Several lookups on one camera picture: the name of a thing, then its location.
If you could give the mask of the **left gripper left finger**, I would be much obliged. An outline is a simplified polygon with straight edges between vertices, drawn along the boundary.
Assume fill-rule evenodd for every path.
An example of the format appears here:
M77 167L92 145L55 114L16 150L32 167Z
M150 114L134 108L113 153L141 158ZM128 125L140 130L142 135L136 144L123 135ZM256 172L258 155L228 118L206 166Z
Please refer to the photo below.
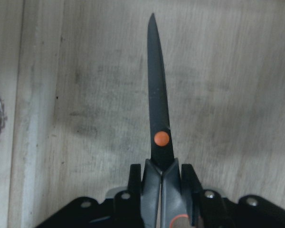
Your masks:
M141 218L141 165L132 164L130 166L130 174L127 190L130 193L130 221L133 228L142 227Z

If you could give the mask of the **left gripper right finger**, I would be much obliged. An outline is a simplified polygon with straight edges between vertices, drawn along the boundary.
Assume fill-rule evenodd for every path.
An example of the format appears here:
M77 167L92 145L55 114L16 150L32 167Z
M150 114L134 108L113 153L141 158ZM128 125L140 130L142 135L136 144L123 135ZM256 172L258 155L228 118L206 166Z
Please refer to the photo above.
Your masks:
M199 193L203 190L191 164L181 165L181 194L190 225L197 227L200 216Z

